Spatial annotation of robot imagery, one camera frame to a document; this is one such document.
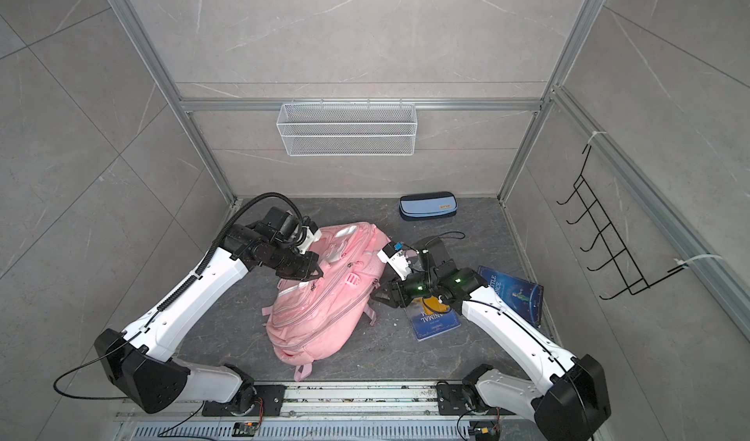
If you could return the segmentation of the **Animal Farm book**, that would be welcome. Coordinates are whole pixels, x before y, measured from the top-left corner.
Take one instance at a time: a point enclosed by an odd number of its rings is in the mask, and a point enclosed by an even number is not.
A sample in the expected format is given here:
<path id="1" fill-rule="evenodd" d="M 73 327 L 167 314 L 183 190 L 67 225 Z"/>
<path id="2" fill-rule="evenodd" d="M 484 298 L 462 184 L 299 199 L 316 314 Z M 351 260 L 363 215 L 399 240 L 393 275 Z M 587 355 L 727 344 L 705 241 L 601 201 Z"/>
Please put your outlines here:
<path id="1" fill-rule="evenodd" d="M 432 337 L 457 330 L 460 326 L 458 315 L 453 311 L 435 312 L 421 298 L 414 300 L 406 309 L 416 341 L 427 341 Z"/>

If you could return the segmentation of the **pink school backpack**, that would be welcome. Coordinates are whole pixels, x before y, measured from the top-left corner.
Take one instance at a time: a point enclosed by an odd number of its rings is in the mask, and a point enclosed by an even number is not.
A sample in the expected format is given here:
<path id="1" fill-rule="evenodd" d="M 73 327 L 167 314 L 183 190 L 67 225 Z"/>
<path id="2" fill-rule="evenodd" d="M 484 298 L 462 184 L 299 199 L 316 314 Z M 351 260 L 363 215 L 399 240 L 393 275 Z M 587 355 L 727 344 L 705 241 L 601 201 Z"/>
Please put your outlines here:
<path id="1" fill-rule="evenodd" d="M 277 285 L 277 299 L 262 313 L 273 352 L 294 367 L 296 382 L 310 376 L 314 362 L 342 348 L 361 315 L 376 321 L 368 302 L 385 269 L 378 254 L 388 243 L 388 236 L 367 222 L 323 227 L 309 247 L 318 255 L 322 277 Z"/>

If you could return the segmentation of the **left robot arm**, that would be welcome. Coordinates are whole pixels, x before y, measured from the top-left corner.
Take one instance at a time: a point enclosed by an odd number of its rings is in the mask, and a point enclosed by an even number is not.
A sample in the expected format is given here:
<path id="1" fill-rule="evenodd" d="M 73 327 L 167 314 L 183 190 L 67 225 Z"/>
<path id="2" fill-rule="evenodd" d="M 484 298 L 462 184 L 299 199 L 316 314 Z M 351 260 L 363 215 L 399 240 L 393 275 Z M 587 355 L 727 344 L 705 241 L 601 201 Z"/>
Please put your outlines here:
<path id="1" fill-rule="evenodd" d="M 318 256 L 310 246 L 321 232 L 313 222 L 302 227 L 303 241 L 285 245 L 283 233 L 255 222 L 235 225 L 168 296 L 123 331 L 106 329 L 95 349 L 107 379 L 148 414 L 175 402 L 224 404 L 238 413 L 250 410 L 254 380 L 232 364 L 206 366 L 176 358 L 189 330 L 224 292 L 257 266 L 297 281 L 320 278 Z"/>

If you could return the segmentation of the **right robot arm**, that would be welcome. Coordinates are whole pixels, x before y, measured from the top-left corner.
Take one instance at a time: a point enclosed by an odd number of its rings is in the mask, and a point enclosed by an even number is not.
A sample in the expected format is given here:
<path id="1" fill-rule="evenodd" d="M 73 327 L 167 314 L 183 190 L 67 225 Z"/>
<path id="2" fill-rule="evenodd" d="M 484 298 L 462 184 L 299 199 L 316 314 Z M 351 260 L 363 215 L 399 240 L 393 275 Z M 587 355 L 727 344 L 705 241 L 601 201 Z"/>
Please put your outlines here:
<path id="1" fill-rule="evenodd" d="M 511 412 L 535 423 L 548 440 L 591 440 L 611 416 L 602 365 L 576 357 L 541 334 L 501 300 L 478 271 L 460 268 L 438 236 L 416 246 L 388 243 L 373 300 L 405 308 L 416 298 L 437 298 L 488 334 L 525 372 L 522 379 L 482 364 L 462 382 L 469 411 Z"/>

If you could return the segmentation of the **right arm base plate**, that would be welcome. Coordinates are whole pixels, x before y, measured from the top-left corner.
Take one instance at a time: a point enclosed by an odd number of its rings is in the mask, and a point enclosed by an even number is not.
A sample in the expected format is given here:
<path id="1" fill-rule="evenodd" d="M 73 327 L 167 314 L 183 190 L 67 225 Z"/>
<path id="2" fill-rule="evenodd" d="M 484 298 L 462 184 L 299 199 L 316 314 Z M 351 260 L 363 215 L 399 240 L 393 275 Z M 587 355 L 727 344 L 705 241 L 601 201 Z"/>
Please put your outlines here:
<path id="1" fill-rule="evenodd" d="M 513 412 L 499 407 L 490 407 L 482 402 L 474 386 L 464 382 L 448 382 L 439 380 L 435 384 L 439 413 L 443 416 L 459 416 L 467 412 L 479 415 L 494 414 L 511 416 Z"/>

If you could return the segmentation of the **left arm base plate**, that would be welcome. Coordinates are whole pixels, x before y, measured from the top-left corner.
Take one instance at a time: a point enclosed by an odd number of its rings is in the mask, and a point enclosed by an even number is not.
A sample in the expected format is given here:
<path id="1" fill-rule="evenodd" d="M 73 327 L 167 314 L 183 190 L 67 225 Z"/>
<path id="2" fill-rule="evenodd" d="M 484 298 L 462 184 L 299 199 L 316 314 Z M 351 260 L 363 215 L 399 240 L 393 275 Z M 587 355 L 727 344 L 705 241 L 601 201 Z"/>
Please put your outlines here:
<path id="1" fill-rule="evenodd" d="M 203 417 L 277 417 L 281 412 L 286 386 L 283 384 L 254 384 L 244 388 L 228 403 L 207 402 Z"/>

